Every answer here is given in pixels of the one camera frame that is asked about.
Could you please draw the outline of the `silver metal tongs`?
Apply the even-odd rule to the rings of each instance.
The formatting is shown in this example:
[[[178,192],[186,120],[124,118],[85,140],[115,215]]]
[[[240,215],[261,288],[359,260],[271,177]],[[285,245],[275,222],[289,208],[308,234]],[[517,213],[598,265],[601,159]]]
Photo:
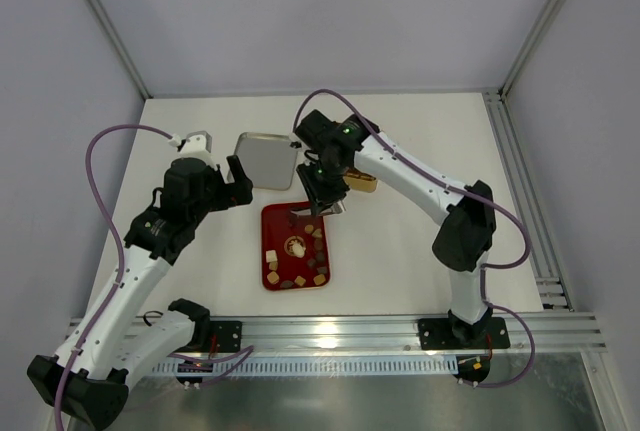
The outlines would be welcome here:
[[[326,207],[314,207],[311,202],[292,203],[288,208],[288,220],[291,226],[303,218],[320,218],[339,215],[346,211],[344,203],[338,201]]]

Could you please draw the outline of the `white square chocolate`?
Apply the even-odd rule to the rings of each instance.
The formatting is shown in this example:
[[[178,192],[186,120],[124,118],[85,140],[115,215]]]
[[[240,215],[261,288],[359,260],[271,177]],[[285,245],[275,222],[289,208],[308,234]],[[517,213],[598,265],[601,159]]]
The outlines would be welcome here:
[[[265,256],[266,256],[267,263],[275,262],[277,260],[277,253],[275,250],[268,250],[265,253]]]

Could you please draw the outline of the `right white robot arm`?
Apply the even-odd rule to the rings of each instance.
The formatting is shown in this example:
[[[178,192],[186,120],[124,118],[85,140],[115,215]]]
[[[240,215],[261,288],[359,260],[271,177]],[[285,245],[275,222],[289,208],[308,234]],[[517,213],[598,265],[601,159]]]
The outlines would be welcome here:
[[[438,227],[432,253],[449,271],[450,332],[464,347],[483,341],[492,318],[480,272],[496,230],[491,188],[482,181],[467,186],[437,175],[404,154],[377,125],[356,115],[338,123],[314,110],[293,133],[313,155],[296,169],[311,215],[331,214],[341,205],[349,191],[344,177],[355,169],[391,187],[431,218]]]

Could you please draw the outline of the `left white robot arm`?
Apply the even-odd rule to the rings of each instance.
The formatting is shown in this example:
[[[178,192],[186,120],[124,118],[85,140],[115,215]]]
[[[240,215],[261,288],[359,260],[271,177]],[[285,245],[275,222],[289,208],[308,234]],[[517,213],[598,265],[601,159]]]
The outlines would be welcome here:
[[[204,219],[252,201],[253,185],[239,158],[228,157],[233,179],[225,181],[207,132],[163,136],[177,156],[126,235],[109,228],[117,248],[111,277],[64,343],[50,356],[35,356],[28,366],[27,376],[52,407],[58,430],[64,429],[65,416],[94,430],[109,427],[130,391],[157,363],[180,349],[198,351],[213,335],[210,311],[180,298],[136,338],[125,337]]]

